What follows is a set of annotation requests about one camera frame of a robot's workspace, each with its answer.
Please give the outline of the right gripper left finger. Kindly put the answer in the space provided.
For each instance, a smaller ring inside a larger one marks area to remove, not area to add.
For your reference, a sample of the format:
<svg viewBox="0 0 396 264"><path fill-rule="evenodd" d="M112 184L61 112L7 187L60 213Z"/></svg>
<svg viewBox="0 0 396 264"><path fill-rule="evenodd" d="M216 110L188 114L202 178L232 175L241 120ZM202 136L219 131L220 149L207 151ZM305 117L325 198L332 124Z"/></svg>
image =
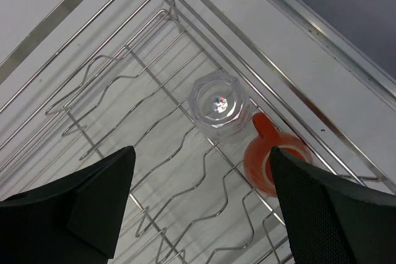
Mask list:
<svg viewBox="0 0 396 264"><path fill-rule="evenodd" d="M1 260L114 258L135 163L124 147L1 201Z"/></svg>

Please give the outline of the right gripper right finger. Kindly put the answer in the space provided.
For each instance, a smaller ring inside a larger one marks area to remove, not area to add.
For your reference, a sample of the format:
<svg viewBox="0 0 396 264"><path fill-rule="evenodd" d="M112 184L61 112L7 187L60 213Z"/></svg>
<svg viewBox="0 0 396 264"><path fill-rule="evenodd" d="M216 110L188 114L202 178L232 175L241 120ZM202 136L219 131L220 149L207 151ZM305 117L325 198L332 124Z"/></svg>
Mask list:
<svg viewBox="0 0 396 264"><path fill-rule="evenodd" d="M395 263L395 196L279 147L270 167L295 263Z"/></svg>

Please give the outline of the orange cup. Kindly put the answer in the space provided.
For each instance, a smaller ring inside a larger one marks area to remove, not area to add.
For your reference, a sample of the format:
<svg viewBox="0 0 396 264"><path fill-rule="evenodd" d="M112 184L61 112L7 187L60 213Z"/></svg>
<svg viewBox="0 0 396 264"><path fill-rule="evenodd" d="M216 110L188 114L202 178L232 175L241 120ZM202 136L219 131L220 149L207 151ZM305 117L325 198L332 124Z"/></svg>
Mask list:
<svg viewBox="0 0 396 264"><path fill-rule="evenodd" d="M243 168L249 182L268 196L276 197L276 189L270 168L270 152L278 146L307 163L313 163L309 148L298 137L276 129L269 117L262 112L252 116L258 133L244 152Z"/></svg>

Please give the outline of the small clear glass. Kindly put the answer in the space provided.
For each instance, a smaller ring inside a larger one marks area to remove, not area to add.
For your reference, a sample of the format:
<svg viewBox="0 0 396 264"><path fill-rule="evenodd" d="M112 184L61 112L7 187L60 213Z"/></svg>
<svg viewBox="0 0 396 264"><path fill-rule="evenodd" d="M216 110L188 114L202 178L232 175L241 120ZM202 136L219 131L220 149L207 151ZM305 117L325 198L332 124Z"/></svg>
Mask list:
<svg viewBox="0 0 396 264"><path fill-rule="evenodd" d="M240 133L252 116L247 91L237 77L222 71L197 79L187 103L193 123L213 142Z"/></svg>

